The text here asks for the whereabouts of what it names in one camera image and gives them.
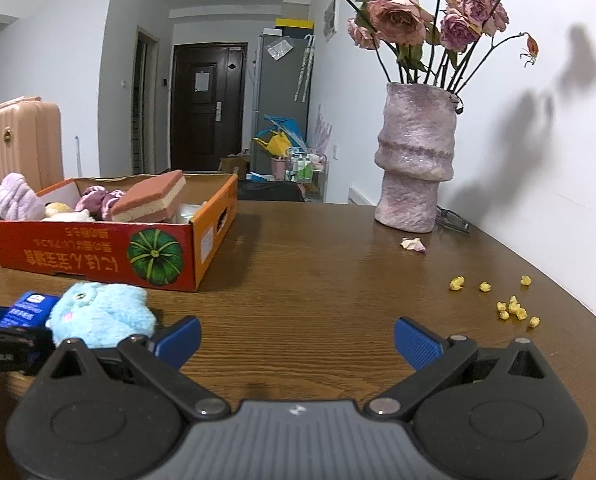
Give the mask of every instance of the gray gripper base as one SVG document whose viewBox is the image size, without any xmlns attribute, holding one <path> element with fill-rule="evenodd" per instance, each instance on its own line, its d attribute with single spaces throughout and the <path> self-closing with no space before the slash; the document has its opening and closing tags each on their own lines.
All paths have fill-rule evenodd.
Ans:
<svg viewBox="0 0 596 480">
<path fill-rule="evenodd" d="M 450 480 L 396 422 L 365 418 L 350 400 L 245 401 L 202 422 L 144 480 Z"/>
</svg>

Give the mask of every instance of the blue package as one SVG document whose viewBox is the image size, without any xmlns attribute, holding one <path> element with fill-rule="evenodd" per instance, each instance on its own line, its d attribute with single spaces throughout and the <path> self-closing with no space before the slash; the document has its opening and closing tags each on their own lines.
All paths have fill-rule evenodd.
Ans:
<svg viewBox="0 0 596 480">
<path fill-rule="evenodd" d="M 58 300 L 59 296 L 26 292 L 2 317 L 0 328 L 44 326 Z"/>
</svg>

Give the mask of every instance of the doorway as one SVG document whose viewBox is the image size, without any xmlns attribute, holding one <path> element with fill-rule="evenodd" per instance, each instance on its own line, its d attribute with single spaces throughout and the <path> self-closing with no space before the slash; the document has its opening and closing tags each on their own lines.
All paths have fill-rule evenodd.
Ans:
<svg viewBox="0 0 596 480">
<path fill-rule="evenodd" d="M 242 149 L 247 43 L 174 48 L 171 169 L 217 171 Z"/>
<path fill-rule="evenodd" d="M 156 171 L 155 107 L 158 40 L 139 28 L 132 82 L 132 170 Z"/>
</svg>

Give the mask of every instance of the brown tabletop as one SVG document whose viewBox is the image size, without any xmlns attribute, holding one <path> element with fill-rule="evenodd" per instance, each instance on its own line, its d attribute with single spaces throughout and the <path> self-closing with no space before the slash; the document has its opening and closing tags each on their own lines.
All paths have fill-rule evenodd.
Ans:
<svg viewBox="0 0 596 480">
<path fill-rule="evenodd" d="M 403 233 L 374 222 L 371 207 L 249 202 L 238 211 L 198 293 L 149 291 L 165 323 L 202 321 L 202 348 L 185 374 L 234 407 L 245 397 L 362 402 L 412 373 L 393 349 L 397 318 L 506 346 L 528 331 L 526 321 L 497 317 L 496 302 L 515 294 L 542 320 L 530 337 L 587 418 L 576 479 L 596 480 L 596 318 L 547 276 L 476 230 L 467 238 L 437 229 L 422 237 L 426 255 L 405 251 Z M 520 285 L 522 274 L 531 287 Z M 450 292 L 457 275 L 466 286 Z M 490 293 L 478 291 L 482 281 Z M 71 283 L 0 268 L 0 304 L 26 290 L 62 294 Z M 17 479 L 2 452 L 11 407 L 0 378 L 3 480 Z"/>
</svg>

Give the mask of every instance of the gray refrigerator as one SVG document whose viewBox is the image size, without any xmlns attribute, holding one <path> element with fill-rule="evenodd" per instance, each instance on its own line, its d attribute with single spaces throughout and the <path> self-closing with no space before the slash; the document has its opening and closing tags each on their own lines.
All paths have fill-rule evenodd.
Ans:
<svg viewBox="0 0 596 480">
<path fill-rule="evenodd" d="M 305 30 L 305 35 L 311 33 L 310 30 Z M 298 87 L 307 40 L 292 38 L 294 48 L 276 61 L 267 49 L 279 39 L 280 36 L 261 34 L 258 40 L 252 135 L 255 137 L 259 132 L 273 126 L 272 123 L 265 120 L 265 116 L 268 115 L 295 120 L 302 133 L 302 138 L 305 139 L 309 115 L 310 88 L 307 89 L 307 99 L 303 103 L 304 80 L 297 102 L 294 102 L 294 97 Z M 271 174 L 269 155 L 255 142 L 251 143 L 251 171 L 259 174 Z"/>
</svg>

